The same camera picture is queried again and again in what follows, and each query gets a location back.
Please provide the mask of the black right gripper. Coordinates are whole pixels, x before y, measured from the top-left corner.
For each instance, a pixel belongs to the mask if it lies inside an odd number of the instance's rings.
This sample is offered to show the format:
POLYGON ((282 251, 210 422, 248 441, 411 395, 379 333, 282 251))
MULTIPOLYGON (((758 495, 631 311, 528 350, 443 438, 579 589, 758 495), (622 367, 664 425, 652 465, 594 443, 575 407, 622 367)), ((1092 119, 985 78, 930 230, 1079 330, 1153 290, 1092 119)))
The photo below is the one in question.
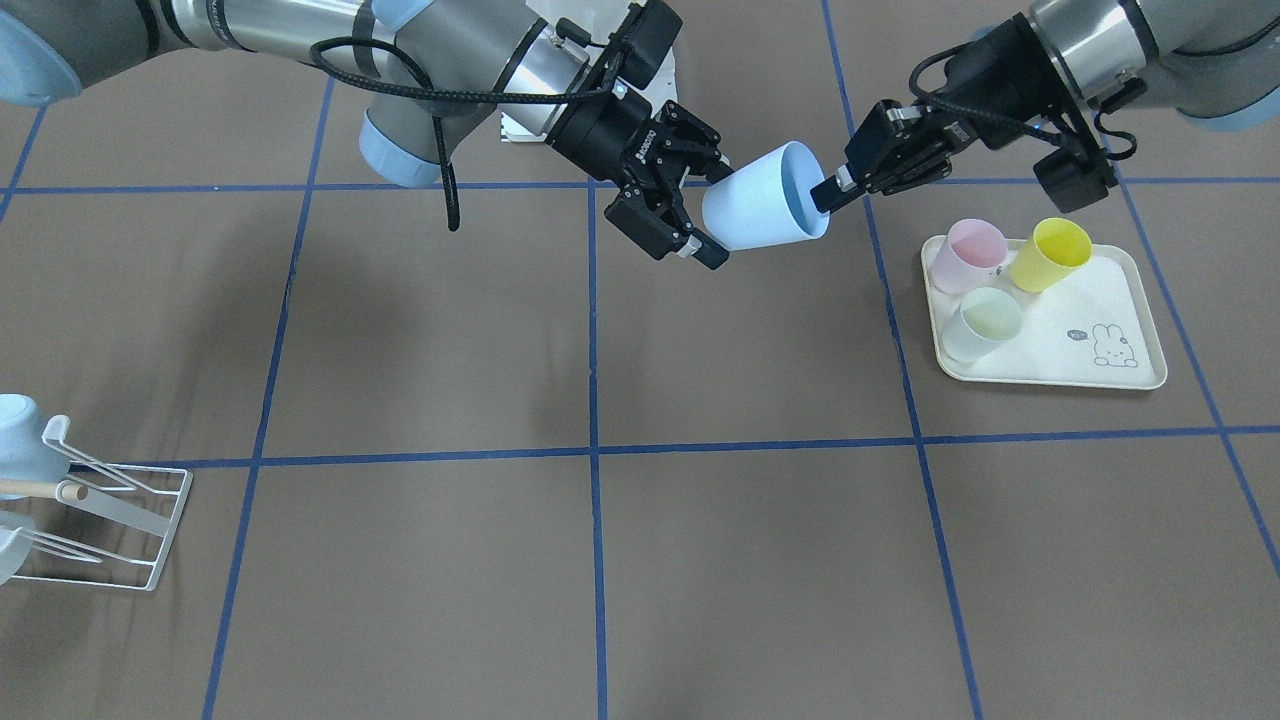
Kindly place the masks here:
POLYGON ((605 219, 654 260, 675 255, 716 270, 728 251, 707 232, 663 214, 680 214, 684 182, 717 184, 735 169, 721 133, 675 101, 654 109, 640 92, 575 104, 561 114, 550 146, 595 181, 620 188, 605 219))

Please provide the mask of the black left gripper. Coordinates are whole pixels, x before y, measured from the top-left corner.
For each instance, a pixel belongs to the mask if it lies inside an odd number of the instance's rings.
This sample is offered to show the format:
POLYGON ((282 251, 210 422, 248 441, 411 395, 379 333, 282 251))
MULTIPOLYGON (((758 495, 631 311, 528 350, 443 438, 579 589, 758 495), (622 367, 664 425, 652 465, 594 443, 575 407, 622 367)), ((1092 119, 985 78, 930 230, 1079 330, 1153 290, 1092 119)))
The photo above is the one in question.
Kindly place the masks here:
POLYGON ((810 188, 819 214, 863 193, 891 195, 950 176, 951 159, 980 142, 991 150, 1029 137, 1061 147, 1033 126, 1051 113, 1061 83, 1039 40, 975 40, 920 61, 908 78, 914 101, 882 100, 845 149, 845 170, 810 188))

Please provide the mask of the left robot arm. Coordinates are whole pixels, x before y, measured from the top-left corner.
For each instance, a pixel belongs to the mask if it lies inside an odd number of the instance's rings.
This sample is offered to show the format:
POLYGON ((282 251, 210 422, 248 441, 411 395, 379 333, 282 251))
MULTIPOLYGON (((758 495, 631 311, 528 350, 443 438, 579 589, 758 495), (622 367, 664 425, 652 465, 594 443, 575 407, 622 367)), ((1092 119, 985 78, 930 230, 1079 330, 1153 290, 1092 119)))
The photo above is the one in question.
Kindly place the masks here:
POLYGON ((1194 126, 1235 132, 1277 117, 1275 1, 1036 1, 973 40, 920 61, 913 100, 878 101, 845 163, 812 188, 820 211, 947 177, 973 143, 1047 143, 1034 164, 1061 211, 1117 184, 1134 135, 1105 126, 1124 108, 1171 108, 1194 126))

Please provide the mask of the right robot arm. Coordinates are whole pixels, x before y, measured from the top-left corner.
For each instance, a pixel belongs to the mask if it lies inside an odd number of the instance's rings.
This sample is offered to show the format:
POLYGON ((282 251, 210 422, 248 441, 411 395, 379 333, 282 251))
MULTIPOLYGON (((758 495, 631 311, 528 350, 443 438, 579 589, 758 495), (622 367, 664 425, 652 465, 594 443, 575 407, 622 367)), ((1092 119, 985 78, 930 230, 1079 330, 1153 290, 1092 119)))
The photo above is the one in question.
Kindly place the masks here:
POLYGON ((605 219, 649 256, 716 269, 730 251, 695 224, 681 188, 731 174, 721 137, 644 96, 682 24, 663 1, 630 4, 603 40, 525 1, 5 1, 3 101, 45 108, 184 47, 278 56, 371 92, 364 160, 399 187, 440 182, 452 231, 453 154, 502 111, 616 184, 605 219))

